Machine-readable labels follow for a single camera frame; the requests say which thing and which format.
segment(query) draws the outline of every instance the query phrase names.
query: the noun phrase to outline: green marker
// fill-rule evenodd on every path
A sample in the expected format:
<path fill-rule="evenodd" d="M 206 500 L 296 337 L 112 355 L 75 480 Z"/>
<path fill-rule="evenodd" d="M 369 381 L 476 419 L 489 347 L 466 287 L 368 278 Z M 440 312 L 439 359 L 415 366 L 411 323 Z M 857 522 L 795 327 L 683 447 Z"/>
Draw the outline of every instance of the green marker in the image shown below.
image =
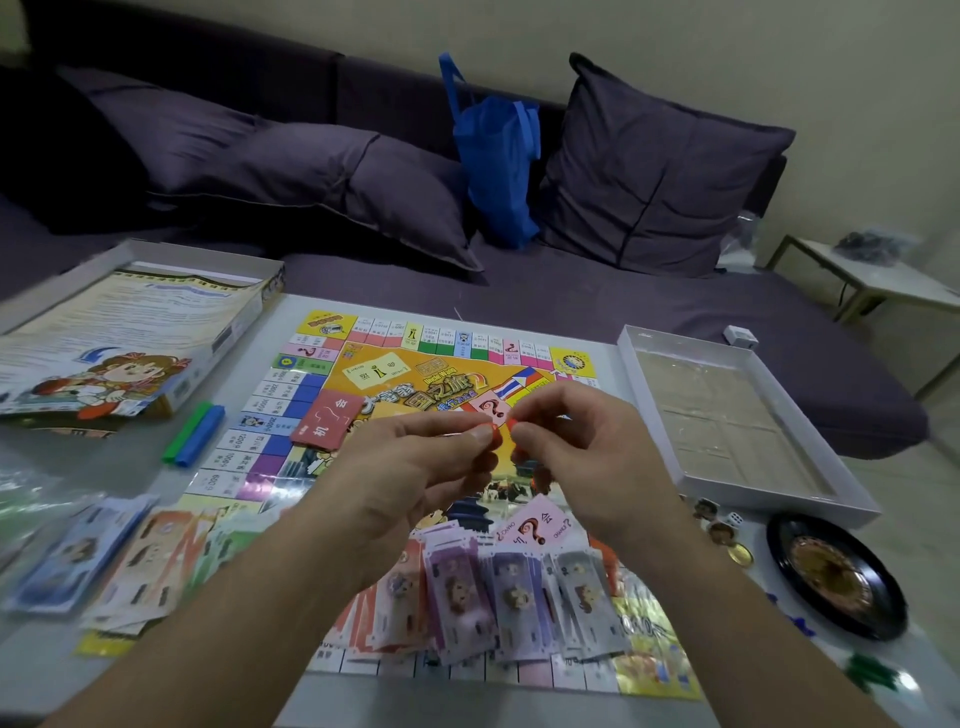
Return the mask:
<path fill-rule="evenodd" d="M 197 429 L 197 425 L 200 424 L 200 420 L 204 418 L 206 410 L 212 407 L 208 401 L 202 402 L 197 405 L 197 409 L 193 411 L 193 414 L 190 415 L 190 419 L 186 421 L 186 425 L 183 426 L 183 429 L 180 431 L 180 434 L 174 438 L 174 441 L 170 443 L 170 447 L 163 451 L 163 462 L 172 463 L 177 457 L 177 453 L 180 452 L 180 448 L 183 447 L 183 444 L 187 441 L 190 435 L 193 434 L 193 431 Z"/>

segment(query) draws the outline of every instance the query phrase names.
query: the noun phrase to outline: sofa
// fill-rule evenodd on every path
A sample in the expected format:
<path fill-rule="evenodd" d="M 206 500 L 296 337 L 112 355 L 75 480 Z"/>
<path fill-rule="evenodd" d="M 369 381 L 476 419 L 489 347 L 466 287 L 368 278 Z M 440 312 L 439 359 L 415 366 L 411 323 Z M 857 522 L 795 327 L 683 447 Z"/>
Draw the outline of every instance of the sofa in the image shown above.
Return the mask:
<path fill-rule="evenodd" d="M 457 159 L 439 78 L 97 0 L 24 0 L 24 9 L 36 67 L 103 69 L 264 119 L 371 130 Z M 471 90 L 478 99 L 490 93 Z M 531 201 L 564 122 L 563 105 L 538 103 L 542 155 L 531 169 Z M 762 216 L 785 166 L 784 157 L 772 159 L 744 207 Z M 508 250 L 478 234 L 470 249 L 484 270 L 473 272 L 349 221 L 318 230 L 265 214 L 232 225 L 175 209 L 146 229 L 54 235 L 0 196 L 0 290 L 9 296 L 128 234 L 281 258 L 290 293 L 607 343 L 627 324 L 722 342 L 734 324 L 759 339 L 758 355 L 838 453 L 887 457 L 928 434 L 923 408 L 883 365 L 789 281 L 765 271 L 646 275 L 536 241 Z"/>

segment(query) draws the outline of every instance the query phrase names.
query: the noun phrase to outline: throw pillow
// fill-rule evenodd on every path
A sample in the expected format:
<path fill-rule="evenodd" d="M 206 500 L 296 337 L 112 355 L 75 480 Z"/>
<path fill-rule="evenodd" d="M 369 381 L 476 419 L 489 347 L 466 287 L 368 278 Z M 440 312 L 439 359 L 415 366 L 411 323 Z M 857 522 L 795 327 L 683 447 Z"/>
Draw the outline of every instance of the throw pillow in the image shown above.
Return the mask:
<path fill-rule="evenodd" d="M 3 194 L 56 234 L 138 227 L 147 171 L 82 93 L 53 73 L 0 66 L 0 98 Z"/>
<path fill-rule="evenodd" d="M 709 276 L 720 240 L 795 132 L 649 96 L 570 55 L 577 82 L 535 204 L 549 246 L 655 275 Z"/>
<path fill-rule="evenodd" d="M 426 255 L 482 271 L 464 232 L 466 195 L 459 162 L 375 132 L 294 123 L 238 142 L 168 199 L 322 207 Z M 297 220 L 302 227 L 302 215 Z"/>
<path fill-rule="evenodd" d="M 57 72 L 133 147 L 154 192 L 178 191 L 209 159 L 272 123 L 96 68 Z"/>

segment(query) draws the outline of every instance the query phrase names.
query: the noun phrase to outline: game box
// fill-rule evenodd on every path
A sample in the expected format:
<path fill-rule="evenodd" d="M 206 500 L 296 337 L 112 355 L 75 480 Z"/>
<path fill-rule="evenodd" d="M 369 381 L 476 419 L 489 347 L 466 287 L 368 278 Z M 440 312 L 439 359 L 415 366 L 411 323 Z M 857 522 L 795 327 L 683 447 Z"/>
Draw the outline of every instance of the game box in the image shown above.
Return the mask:
<path fill-rule="evenodd" d="M 846 528 L 880 515 L 753 351 L 629 326 L 617 347 L 637 408 L 685 496 Z"/>
<path fill-rule="evenodd" d="M 0 414 L 169 416 L 282 285 L 278 260 L 125 240 L 0 304 Z"/>

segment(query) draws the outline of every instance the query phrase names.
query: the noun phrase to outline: pink chance card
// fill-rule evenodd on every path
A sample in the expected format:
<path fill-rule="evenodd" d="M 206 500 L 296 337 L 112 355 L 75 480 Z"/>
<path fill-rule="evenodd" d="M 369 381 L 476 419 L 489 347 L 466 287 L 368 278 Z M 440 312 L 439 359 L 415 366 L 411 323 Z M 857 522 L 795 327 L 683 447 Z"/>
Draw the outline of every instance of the pink chance card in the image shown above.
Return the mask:
<path fill-rule="evenodd" d="M 566 538 L 572 523 L 560 506 L 543 494 L 515 511 L 496 532 L 498 543 L 547 546 Z"/>

